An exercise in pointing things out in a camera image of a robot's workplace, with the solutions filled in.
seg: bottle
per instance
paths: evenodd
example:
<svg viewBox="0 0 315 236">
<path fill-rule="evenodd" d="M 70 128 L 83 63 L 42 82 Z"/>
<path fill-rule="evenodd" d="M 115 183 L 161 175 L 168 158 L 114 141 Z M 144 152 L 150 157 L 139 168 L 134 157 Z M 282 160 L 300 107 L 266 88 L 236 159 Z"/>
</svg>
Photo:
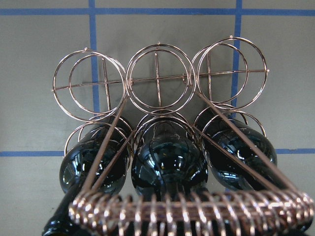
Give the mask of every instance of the bottle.
<svg viewBox="0 0 315 236">
<path fill-rule="evenodd" d="M 153 194 L 162 201 L 166 193 L 176 201 L 178 192 L 204 189 L 207 162 L 183 122 L 173 117 L 153 118 L 142 129 L 131 179 L 145 201 Z"/>
<path fill-rule="evenodd" d="M 70 220 L 68 216 L 68 206 L 80 192 L 100 145 L 107 134 L 110 127 L 109 123 L 112 122 L 112 119 L 112 117 L 107 119 L 107 124 L 99 124 L 89 131 L 64 157 L 60 167 L 59 177 L 65 196 L 54 216 L 44 227 L 43 236 L 90 235 L 87 231 L 81 229 Z M 115 156 L 131 131 L 128 122 L 120 118 L 99 165 L 95 181 Z M 120 158 L 118 158 L 108 176 L 105 178 L 99 191 L 110 195 L 119 193 L 126 179 L 130 156 L 130 145 L 127 145 L 121 153 Z"/>
<path fill-rule="evenodd" d="M 273 178 L 273 173 L 269 168 L 220 117 L 215 118 L 207 125 L 215 115 L 208 108 L 197 116 L 194 123 L 199 130 L 204 130 L 204 133 L 222 148 L 281 188 L 281 183 Z M 265 136 L 236 119 L 230 118 L 230 121 L 269 158 L 270 162 L 277 164 L 275 149 Z M 213 175 L 226 188 L 230 190 L 264 189 L 250 174 L 205 139 L 203 139 L 203 152 L 210 163 Z"/>
</svg>

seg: gray surface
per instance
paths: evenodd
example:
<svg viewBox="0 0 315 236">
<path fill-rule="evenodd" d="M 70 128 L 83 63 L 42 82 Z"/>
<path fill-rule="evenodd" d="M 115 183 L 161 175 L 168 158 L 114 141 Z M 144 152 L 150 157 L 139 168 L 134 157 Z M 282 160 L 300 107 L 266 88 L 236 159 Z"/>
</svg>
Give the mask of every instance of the gray surface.
<svg viewBox="0 0 315 236">
<path fill-rule="evenodd" d="M 243 1 L 243 8 L 314 9 L 313 1 Z M 235 1 L 155 2 L 96 1 L 97 7 L 232 8 Z M 88 1 L 2 1 L 1 8 L 81 8 Z M 315 17 L 242 16 L 241 35 L 265 54 L 270 69 L 267 86 L 246 110 L 263 123 L 277 149 L 315 148 L 313 38 Z M 202 47 L 234 34 L 234 15 L 97 15 L 96 42 L 100 52 L 124 67 L 139 49 L 157 42 L 174 44 L 191 58 Z M 90 47 L 88 15 L 0 16 L 0 152 L 61 151 L 70 132 L 81 122 L 65 115 L 51 93 L 58 62 L 67 54 Z M 241 46 L 249 57 L 250 50 Z M 231 68 L 226 52 L 214 53 L 216 63 Z M 252 59 L 251 67 L 259 67 Z M 90 81 L 87 63 L 75 80 Z M 217 99 L 229 96 L 230 78 L 214 82 Z M 251 77 L 241 104 L 252 96 L 260 78 Z M 90 94 L 80 98 L 91 105 Z M 80 113 L 72 102 L 73 111 Z M 183 114 L 192 121 L 205 105 L 193 98 Z M 141 112 L 130 102 L 124 116 L 136 124 Z M 61 157 L 0 157 L 0 235 L 39 235 L 62 199 L 59 186 Z M 278 155 L 279 168 L 302 190 L 315 197 L 314 154 Z M 209 182 L 211 190 L 220 190 Z M 122 194 L 132 192 L 126 180 Z M 315 234 L 314 227 L 309 230 Z"/>
</svg>

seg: metal rack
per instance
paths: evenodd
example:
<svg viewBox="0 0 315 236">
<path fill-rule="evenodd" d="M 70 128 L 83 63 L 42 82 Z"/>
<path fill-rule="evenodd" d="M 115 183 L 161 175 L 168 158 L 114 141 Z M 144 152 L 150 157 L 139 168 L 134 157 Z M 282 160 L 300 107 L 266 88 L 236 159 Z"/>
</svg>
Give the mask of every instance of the metal rack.
<svg viewBox="0 0 315 236">
<path fill-rule="evenodd" d="M 249 69 L 245 54 L 231 44 L 235 41 L 243 42 L 254 48 L 261 58 L 262 69 Z M 217 46 L 228 47 L 239 53 L 244 62 L 245 70 L 213 72 L 211 69 L 211 50 Z M 178 75 L 161 76 L 160 53 L 176 58 L 180 65 L 183 66 L 184 72 Z M 83 57 L 75 62 L 70 71 L 68 85 L 57 87 L 56 81 L 61 66 L 69 58 L 81 54 Z M 134 78 L 133 72 L 135 66 L 140 60 L 150 54 L 154 55 L 154 72 L 156 76 L 149 78 Z M 103 81 L 73 85 L 72 75 L 74 69 L 76 69 L 82 61 L 92 57 L 101 58 Z M 120 80 L 108 80 L 106 69 L 107 61 L 116 68 Z M 204 67 L 205 61 L 206 72 L 203 72 L 202 68 Z M 212 77 L 235 73 L 245 74 L 244 83 L 241 85 L 238 92 L 227 100 L 219 102 L 213 101 L 211 88 Z M 241 94 L 247 85 L 251 73 L 260 73 L 262 75 L 262 84 L 258 88 L 257 94 L 243 105 L 238 107 L 231 106 L 229 102 Z M 265 135 L 265 131 L 259 120 L 240 109 L 249 106 L 258 99 L 265 87 L 267 74 L 268 69 L 266 60 L 262 52 L 249 40 L 233 36 L 203 48 L 192 60 L 181 49 L 175 46 L 161 43 L 150 45 L 138 51 L 131 58 L 126 70 L 117 60 L 87 48 L 69 54 L 63 58 L 57 66 L 53 81 L 53 93 L 62 110 L 72 118 L 84 121 L 87 124 L 97 123 L 105 117 L 115 114 L 115 118 L 95 157 L 89 175 L 82 187 L 82 191 L 69 206 L 70 218 L 75 223 L 89 229 L 97 235 L 111 234 L 115 232 L 115 229 L 118 229 L 119 235 L 124 235 L 127 234 L 131 225 L 134 227 L 134 234 L 141 235 L 141 225 L 143 222 L 149 223 L 149 235 L 164 235 L 167 233 L 167 235 L 170 236 L 176 235 L 176 222 L 183 222 L 185 235 L 192 235 L 192 232 L 195 232 L 196 235 L 210 236 L 274 235 L 286 232 L 289 229 L 302 228 L 309 224 L 314 215 L 313 200 L 306 193 L 300 192 L 276 166 L 269 162 L 264 153 L 262 153 L 226 116 L 228 114 L 239 113 L 245 122 L 247 122 L 246 117 L 251 117 L 258 123 L 262 133 Z M 204 88 L 200 82 L 201 79 L 204 78 L 208 80 L 207 94 L 205 94 Z M 177 99 L 175 98 L 175 101 L 170 101 L 169 98 L 162 97 L 161 95 L 162 90 L 160 83 L 162 81 L 167 82 L 171 80 L 179 80 L 183 82 L 183 91 L 179 93 L 180 95 Z M 135 86 L 141 86 L 143 83 L 149 81 L 156 81 L 158 105 L 152 105 L 142 101 L 134 89 Z M 122 96 L 115 108 L 112 108 L 111 105 L 111 97 L 109 94 L 110 84 L 122 85 Z M 86 108 L 78 101 L 72 90 L 74 87 L 96 85 L 105 86 L 108 108 L 106 111 L 96 112 Z M 92 117 L 80 117 L 73 114 L 62 105 L 58 96 L 58 91 L 61 89 L 68 89 L 74 102 L 85 112 L 91 114 Z M 195 124 L 189 123 L 184 116 L 178 113 L 194 96 L 200 98 L 200 101 L 203 101 L 209 108 L 211 108 L 217 114 L 217 117 L 220 117 L 230 126 L 230 128 L 252 149 L 257 157 L 273 171 L 277 181 L 281 182 L 282 185 L 285 186 L 285 189 L 279 189 L 275 184 L 266 180 L 255 170 L 251 169 L 238 158 L 217 145 L 203 132 L 199 131 L 195 127 Z M 110 197 L 97 192 L 101 182 L 106 178 L 111 167 L 119 158 L 120 151 L 118 151 L 96 183 L 93 184 L 96 169 L 128 100 L 130 100 L 137 109 L 143 111 L 147 115 L 140 120 L 138 126 L 132 131 L 131 135 L 126 137 L 125 144 L 122 146 L 121 150 L 130 143 L 131 147 L 137 145 L 139 139 L 141 139 L 139 138 L 139 134 L 141 136 L 144 127 L 143 124 L 145 124 L 146 119 L 150 117 L 153 117 L 151 120 L 157 118 L 177 119 L 183 125 L 188 127 L 192 135 L 207 140 L 228 156 L 240 168 L 250 173 L 266 188 L 266 190 L 211 194 L 203 193 L 202 196 L 192 193 L 189 201 L 182 194 L 179 194 L 180 200 L 178 202 L 171 202 L 169 196 L 165 197 L 165 202 L 157 202 L 154 195 L 152 196 L 151 202 L 144 202 L 141 197 L 138 202 L 133 202 L 131 196 L 122 199 L 119 196 Z M 81 133 L 85 125 L 79 126 L 74 132 L 80 130 Z M 67 152 L 69 139 L 72 135 L 73 133 L 66 142 L 64 149 L 65 154 Z"/>
</svg>

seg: black bottle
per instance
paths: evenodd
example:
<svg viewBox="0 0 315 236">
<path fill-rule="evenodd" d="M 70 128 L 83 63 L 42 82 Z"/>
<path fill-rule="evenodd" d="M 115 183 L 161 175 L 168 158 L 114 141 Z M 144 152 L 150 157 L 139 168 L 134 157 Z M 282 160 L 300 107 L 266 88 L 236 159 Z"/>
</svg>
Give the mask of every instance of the black bottle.
<svg viewBox="0 0 315 236">
<path fill-rule="evenodd" d="M 195 120 L 196 127 L 202 131 L 215 115 L 216 114 L 214 114 L 210 108 L 204 110 Z M 269 158 L 270 162 L 275 165 L 277 164 L 275 149 L 265 136 L 236 119 L 230 118 L 230 121 Z M 280 188 L 283 187 L 281 183 L 277 182 L 277 178 L 273 178 L 273 173 L 270 169 L 220 117 L 215 118 L 205 128 L 204 133 L 266 179 Z M 251 175 L 241 169 L 205 139 L 203 139 L 203 151 L 210 162 L 212 173 L 223 186 L 231 190 L 264 189 Z"/>
<path fill-rule="evenodd" d="M 54 216 L 48 221 L 44 228 L 43 236 L 80 236 L 90 234 L 72 223 L 68 216 L 68 206 L 80 192 L 81 187 L 89 173 L 90 167 L 95 159 L 99 147 L 107 134 L 110 125 L 97 125 L 87 133 L 64 157 L 60 167 L 60 184 L 66 193 Z M 108 148 L 103 155 L 95 181 L 103 172 L 111 159 L 115 156 L 125 139 L 130 135 L 131 127 L 124 120 L 120 119 L 113 135 L 111 136 Z M 112 170 L 100 187 L 101 192 L 107 194 L 118 194 L 124 185 L 126 171 L 131 156 L 130 145 L 127 145 L 121 153 Z"/>
<path fill-rule="evenodd" d="M 164 117 L 154 118 L 142 127 L 131 178 L 145 201 L 152 194 L 162 201 L 165 193 L 175 201 L 178 192 L 188 194 L 204 188 L 208 179 L 207 162 L 183 124 Z"/>
</svg>

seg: blue line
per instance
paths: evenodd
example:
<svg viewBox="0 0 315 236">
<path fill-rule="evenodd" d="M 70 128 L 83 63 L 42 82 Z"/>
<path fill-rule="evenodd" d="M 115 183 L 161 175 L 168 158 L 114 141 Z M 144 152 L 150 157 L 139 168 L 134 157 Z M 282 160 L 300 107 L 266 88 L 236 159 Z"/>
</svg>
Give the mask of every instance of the blue line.
<svg viewBox="0 0 315 236">
<path fill-rule="evenodd" d="M 315 154 L 315 148 L 276 149 L 277 154 Z"/>
<path fill-rule="evenodd" d="M 97 51 L 97 37 L 96 37 L 96 15 L 95 15 L 95 0 L 89 0 L 90 7 L 90 47 L 93 50 Z M 91 67 L 92 67 L 92 82 L 98 82 L 98 68 L 97 68 L 97 57 L 91 58 Z M 99 90 L 97 85 L 92 86 L 93 91 L 93 110 L 95 112 L 100 111 L 99 104 Z"/>
<path fill-rule="evenodd" d="M 63 156 L 63 151 L 0 151 L 0 157 L 5 156 Z"/>
<path fill-rule="evenodd" d="M 256 15 L 315 16 L 315 10 L 233 8 L 3 8 L 0 15 Z"/>
<path fill-rule="evenodd" d="M 234 26 L 234 36 L 241 37 L 241 29 L 242 29 L 242 0 L 236 1 L 236 14 L 235 14 L 235 26 Z M 240 49 L 240 41 L 234 41 L 234 46 Z M 240 54 L 236 51 L 233 52 L 233 70 L 238 70 L 239 68 L 239 59 Z M 232 88 L 231 88 L 231 97 L 233 97 L 238 91 L 238 73 L 234 73 L 232 75 Z M 237 106 L 237 99 L 234 98 L 231 101 L 231 105 Z"/>
</svg>

